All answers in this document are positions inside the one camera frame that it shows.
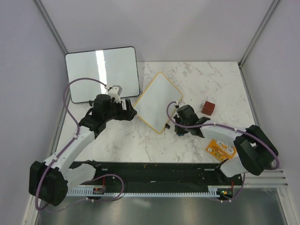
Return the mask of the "yellow framed small whiteboard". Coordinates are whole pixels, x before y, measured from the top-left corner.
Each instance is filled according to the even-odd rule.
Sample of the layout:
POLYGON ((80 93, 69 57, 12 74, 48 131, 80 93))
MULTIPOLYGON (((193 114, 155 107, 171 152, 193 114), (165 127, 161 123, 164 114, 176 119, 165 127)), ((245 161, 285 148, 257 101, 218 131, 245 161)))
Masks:
POLYGON ((138 117, 158 134, 168 123, 166 109, 170 102, 179 102, 183 94, 163 73, 158 72, 134 104, 138 117))

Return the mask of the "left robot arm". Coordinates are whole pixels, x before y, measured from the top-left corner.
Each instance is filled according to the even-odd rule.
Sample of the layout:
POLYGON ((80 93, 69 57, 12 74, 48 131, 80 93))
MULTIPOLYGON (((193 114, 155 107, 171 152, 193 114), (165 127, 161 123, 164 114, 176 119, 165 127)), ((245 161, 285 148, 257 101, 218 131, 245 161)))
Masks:
POLYGON ((36 199, 53 206, 59 205, 68 190, 85 181, 99 184, 103 173, 92 162, 82 163, 71 169, 77 156, 92 143, 111 120, 131 121, 137 114, 129 98, 117 102, 107 94, 97 95, 93 106, 76 124, 77 130, 65 147, 53 153, 43 162, 35 161, 30 166, 29 193, 36 199))

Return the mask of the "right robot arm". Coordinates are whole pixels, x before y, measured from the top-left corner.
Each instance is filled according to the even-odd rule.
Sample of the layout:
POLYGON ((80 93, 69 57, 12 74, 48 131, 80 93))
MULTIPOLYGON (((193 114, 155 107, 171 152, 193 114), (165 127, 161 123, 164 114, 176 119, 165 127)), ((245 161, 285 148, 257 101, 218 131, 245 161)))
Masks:
POLYGON ((226 159, 215 172, 214 177, 219 184, 226 184, 240 173, 258 176, 265 170, 279 167, 278 150, 259 126, 234 128, 216 123, 208 117, 199 118, 190 105, 177 107, 174 119, 175 133, 179 136, 190 133, 236 149, 238 156, 226 159))

